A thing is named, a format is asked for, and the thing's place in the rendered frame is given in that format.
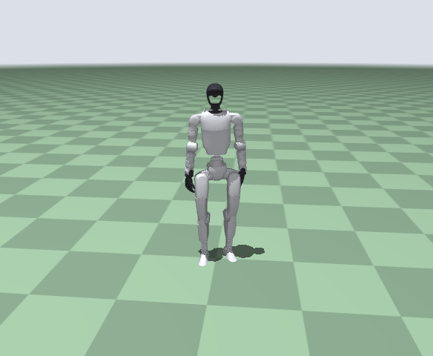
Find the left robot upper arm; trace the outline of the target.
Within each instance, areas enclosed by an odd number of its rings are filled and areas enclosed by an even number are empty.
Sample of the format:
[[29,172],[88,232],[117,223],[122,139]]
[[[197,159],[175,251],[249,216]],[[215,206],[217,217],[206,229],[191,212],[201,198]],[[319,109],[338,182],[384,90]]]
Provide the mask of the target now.
[[243,137],[242,117],[239,113],[230,113],[230,116],[231,116],[231,123],[235,125],[234,126],[234,137],[235,137],[234,148],[237,151],[240,151],[246,148],[245,141],[242,139]]

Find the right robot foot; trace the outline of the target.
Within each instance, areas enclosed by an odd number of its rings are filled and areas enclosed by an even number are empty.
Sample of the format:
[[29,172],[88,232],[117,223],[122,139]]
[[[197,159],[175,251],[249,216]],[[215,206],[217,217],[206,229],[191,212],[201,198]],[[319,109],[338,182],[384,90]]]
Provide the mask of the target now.
[[199,265],[200,266],[206,266],[208,263],[208,257],[209,257],[209,251],[207,254],[205,254],[205,251],[204,251],[204,254],[201,254],[201,256],[200,256]]

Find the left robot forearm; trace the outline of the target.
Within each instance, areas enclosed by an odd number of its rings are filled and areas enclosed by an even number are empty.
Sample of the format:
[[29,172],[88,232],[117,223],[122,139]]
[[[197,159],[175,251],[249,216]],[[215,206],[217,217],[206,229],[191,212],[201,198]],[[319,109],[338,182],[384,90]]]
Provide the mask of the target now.
[[241,168],[244,168],[245,172],[247,171],[245,155],[246,155],[246,148],[242,149],[240,151],[237,151],[237,161],[238,161],[238,165],[239,165],[239,172],[240,172]]

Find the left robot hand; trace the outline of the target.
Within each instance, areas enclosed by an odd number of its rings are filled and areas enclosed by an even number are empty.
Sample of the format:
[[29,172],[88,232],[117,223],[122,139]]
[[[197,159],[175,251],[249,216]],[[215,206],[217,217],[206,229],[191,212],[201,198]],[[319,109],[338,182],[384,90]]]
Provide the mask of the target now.
[[244,168],[241,168],[241,169],[240,169],[239,175],[240,175],[241,185],[242,185],[243,180],[244,180],[244,176],[246,175],[246,172],[245,172],[245,169],[244,169]]

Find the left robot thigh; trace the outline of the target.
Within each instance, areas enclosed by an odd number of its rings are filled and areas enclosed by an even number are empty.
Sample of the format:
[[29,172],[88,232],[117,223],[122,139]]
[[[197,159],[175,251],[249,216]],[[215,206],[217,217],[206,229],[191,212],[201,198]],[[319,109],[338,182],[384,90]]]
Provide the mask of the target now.
[[230,221],[230,218],[237,215],[240,198],[241,179],[238,171],[227,168],[227,208],[223,210],[224,220]]

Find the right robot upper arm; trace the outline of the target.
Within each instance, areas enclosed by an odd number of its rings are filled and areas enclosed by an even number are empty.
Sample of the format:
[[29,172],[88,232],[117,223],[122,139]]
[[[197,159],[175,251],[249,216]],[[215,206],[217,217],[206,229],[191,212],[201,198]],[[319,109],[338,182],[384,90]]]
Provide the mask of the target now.
[[191,116],[189,120],[189,126],[188,126],[188,151],[190,152],[196,152],[198,148],[198,143],[196,143],[196,138],[198,134],[198,127],[197,125],[200,124],[200,118],[201,113],[194,114]]

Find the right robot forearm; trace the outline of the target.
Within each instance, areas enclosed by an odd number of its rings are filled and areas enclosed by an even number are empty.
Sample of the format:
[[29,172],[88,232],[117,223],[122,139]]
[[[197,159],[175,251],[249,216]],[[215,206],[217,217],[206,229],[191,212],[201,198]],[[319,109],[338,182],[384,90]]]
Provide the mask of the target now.
[[189,176],[189,171],[194,171],[194,158],[196,153],[188,151],[188,144],[186,146],[186,163],[185,163],[185,173]]

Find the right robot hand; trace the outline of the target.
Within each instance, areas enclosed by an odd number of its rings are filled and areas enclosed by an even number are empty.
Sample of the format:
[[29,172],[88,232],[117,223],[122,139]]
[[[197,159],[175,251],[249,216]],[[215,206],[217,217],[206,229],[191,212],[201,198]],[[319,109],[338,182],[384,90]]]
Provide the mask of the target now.
[[[195,186],[194,186],[194,184],[193,184],[193,180],[192,180],[192,177],[194,176],[194,171],[193,171],[193,170],[190,170],[190,171],[189,171],[189,176],[188,176],[187,174],[185,174],[185,176],[186,176],[186,178],[185,178],[185,187],[186,187],[189,191],[195,193],[195,191],[193,191],[193,189],[195,190]],[[193,187],[193,188],[192,188],[192,187]]]

